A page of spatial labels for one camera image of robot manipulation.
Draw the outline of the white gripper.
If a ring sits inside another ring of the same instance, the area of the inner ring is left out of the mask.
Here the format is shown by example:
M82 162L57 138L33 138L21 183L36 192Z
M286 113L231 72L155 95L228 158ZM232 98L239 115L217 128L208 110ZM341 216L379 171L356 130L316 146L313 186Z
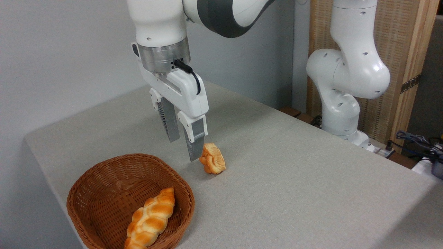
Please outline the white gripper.
M180 138L174 105L180 110L178 119L184 134L190 161L198 159L204 149L204 137L208 134L206 113L209 110L206 91L199 78L200 92L195 77L182 69L167 74L154 74L138 65L144 80L152 87L149 91L154 109L159 113L163 127L172 143Z

